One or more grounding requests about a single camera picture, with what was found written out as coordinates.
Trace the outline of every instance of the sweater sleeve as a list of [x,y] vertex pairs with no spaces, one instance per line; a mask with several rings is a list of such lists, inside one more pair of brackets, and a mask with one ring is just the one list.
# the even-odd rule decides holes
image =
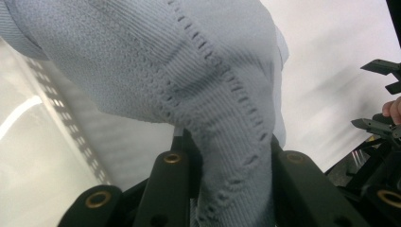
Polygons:
[[101,111],[191,131],[203,158],[200,226],[274,226],[270,140],[282,60],[258,0],[6,3],[13,32],[25,30],[30,48]]

